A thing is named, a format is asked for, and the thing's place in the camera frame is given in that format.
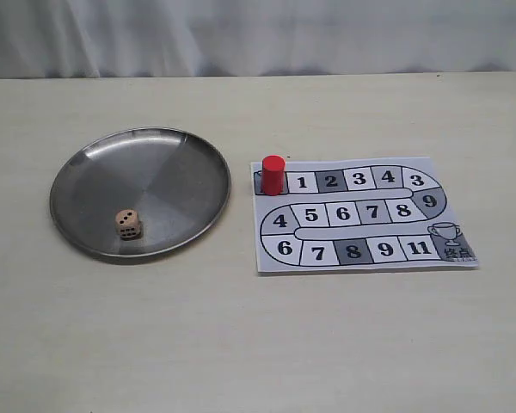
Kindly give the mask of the red cylinder game piece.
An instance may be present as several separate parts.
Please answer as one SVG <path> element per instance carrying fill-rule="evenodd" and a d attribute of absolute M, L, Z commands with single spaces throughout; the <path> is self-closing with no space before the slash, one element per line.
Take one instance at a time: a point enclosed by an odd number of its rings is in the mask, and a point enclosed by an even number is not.
<path fill-rule="evenodd" d="M 269 155 L 261 163 L 261 191 L 269 196 L 282 193 L 285 182 L 286 161 L 278 155 Z"/>

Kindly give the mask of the wooden die with black pips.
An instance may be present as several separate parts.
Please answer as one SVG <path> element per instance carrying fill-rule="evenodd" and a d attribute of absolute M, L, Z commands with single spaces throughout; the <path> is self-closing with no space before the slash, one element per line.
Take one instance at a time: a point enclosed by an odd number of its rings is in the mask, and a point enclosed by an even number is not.
<path fill-rule="evenodd" d="M 122 240 L 130 240 L 141 235 L 142 225 L 138 212 L 133 209 L 124 209 L 115 215 L 115 230 Z"/>

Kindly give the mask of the round stainless steel plate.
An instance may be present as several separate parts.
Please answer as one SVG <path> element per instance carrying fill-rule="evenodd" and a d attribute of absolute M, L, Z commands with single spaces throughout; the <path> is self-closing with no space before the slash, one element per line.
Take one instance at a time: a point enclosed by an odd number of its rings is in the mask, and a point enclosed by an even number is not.
<path fill-rule="evenodd" d="M 58 232 L 104 262 L 151 262 L 211 229 L 230 199 L 230 169 L 205 139 L 167 127 L 138 127 L 86 145 L 60 169 L 49 194 Z M 122 240 L 115 215 L 138 212 L 141 235 Z"/>

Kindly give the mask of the paper number game board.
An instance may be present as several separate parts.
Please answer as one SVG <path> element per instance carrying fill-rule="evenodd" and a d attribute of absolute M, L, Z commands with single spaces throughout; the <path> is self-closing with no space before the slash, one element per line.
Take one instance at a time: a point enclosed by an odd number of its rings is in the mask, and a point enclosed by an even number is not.
<path fill-rule="evenodd" d="M 251 171 L 261 273 L 479 265 L 428 157 L 288 162 L 275 196 Z"/>

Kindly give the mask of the white curtain backdrop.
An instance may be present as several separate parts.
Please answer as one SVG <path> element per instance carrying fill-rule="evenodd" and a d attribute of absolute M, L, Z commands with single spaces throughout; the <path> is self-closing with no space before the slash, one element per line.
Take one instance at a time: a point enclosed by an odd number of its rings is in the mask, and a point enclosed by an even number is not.
<path fill-rule="evenodd" d="M 0 78 L 516 71 L 516 1 L 0 1 Z"/>

